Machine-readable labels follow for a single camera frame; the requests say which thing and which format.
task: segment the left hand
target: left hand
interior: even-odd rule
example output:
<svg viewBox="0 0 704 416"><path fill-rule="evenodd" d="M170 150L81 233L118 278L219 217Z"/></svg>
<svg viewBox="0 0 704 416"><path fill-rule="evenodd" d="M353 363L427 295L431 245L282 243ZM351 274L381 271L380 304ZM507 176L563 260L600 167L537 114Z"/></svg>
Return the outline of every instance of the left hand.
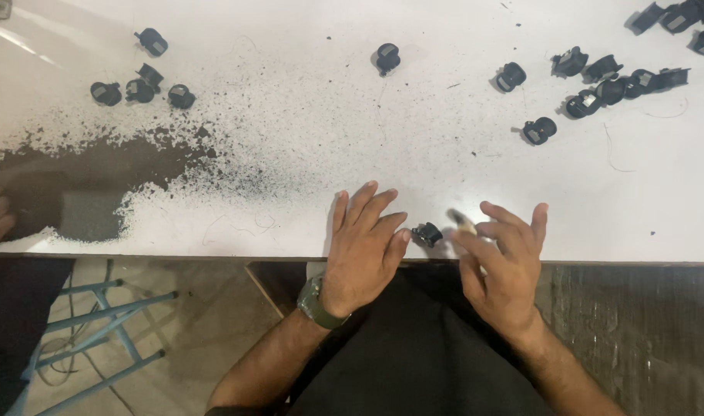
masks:
<svg viewBox="0 0 704 416"><path fill-rule="evenodd" d="M331 249L320 301L331 315L347 317L357 308L378 297L393 279L411 231L396 229L406 221L407 213L380 218L398 191L387 190L375 195L376 181L366 183L352 199L338 194L334 207Z"/></svg>

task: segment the wristwatch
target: wristwatch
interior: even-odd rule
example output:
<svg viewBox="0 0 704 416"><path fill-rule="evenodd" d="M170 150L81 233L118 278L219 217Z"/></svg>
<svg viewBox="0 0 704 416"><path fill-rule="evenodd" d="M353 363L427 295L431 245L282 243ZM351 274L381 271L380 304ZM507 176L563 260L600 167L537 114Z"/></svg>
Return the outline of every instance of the wristwatch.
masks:
<svg viewBox="0 0 704 416"><path fill-rule="evenodd" d="M316 322L322 328L338 328L347 321L349 316L336 317L324 309L324 306L321 305L319 301L321 285L322 279L320 277L308 279L303 289L301 289L301 294L298 295L297 306L303 313L310 317L313 322Z"/></svg>

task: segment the grey patch on table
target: grey patch on table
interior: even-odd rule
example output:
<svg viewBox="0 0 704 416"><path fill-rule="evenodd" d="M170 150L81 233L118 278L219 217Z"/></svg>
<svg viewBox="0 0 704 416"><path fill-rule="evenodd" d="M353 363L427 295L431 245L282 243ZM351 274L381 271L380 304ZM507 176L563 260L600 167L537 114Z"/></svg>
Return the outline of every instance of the grey patch on table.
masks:
<svg viewBox="0 0 704 416"><path fill-rule="evenodd" d="M72 241L118 239L126 230L123 212L130 210L125 194L143 193L152 199L151 184L167 191L178 179L177 190L188 188L183 193L221 192L245 199L276 198L293 189L291 180L282 176L282 166L267 168L254 157L236 160L235 152L246 152L243 146L240 150L223 143L217 152L209 139L224 134L217 134L217 124L210 121L178 118L169 127L123 136L115 129L93 126L79 147L38 138L33 142L27 131L18 145L0 150L0 186L17 217L5 241L48 226ZM58 138L61 133L52 135Z"/></svg>

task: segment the blue metal stool leg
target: blue metal stool leg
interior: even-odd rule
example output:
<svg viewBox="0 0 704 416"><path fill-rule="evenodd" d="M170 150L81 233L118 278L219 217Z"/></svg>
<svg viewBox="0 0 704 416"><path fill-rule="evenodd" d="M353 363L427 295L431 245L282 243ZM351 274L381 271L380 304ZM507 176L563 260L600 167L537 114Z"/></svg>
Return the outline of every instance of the blue metal stool leg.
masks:
<svg viewBox="0 0 704 416"><path fill-rule="evenodd" d="M142 369L147 364L149 364L155 360L158 360L164 356L165 356L165 352L163 349L161 349L158 352L156 352L155 354L152 354L151 356L144 358L143 360L139 361L138 363L133 364L129 368L122 370L122 371L112 375L111 377L108 377L107 379L103 380L102 382L95 384L93 387L85 389L82 392L75 394L74 396L70 397L69 399L67 399L59 404L55 404L54 406L50 407L47 410L44 410L43 412L37 414L36 416L49 416L50 414L55 414L57 411L64 409L65 407L73 404L74 402L82 400L86 396L88 396L92 393L95 393L98 390L105 389L106 387L112 385L113 383L116 383L117 381L126 377L127 375L129 375L139 369Z"/></svg>

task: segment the scratched surface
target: scratched surface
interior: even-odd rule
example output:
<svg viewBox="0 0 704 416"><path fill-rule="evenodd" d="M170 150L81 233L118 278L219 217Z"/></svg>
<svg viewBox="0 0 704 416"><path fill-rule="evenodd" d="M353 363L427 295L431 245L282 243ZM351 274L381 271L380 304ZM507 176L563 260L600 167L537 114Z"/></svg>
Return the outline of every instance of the scratched surface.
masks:
<svg viewBox="0 0 704 416"><path fill-rule="evenodd" d="M0 251L320 257L334 193L376 178L408 227L545 201L545 260L704 261L704 57L692 30L625 29L644 7L18 0L0 22L0 181L55 209L23 210ZM144 27L169 42L162 57L138 46ZM381 78L386 42L402 63ZM569 120L559 108L587 85L551 76L550 57L576 45L626 75L691 67L691 83ZM123 86L144 62L195 106L92 101L91 83ZM527 73L510 94L492 84L507 62ZM542 116L558 134L533 147L518 129Z"/></svg>

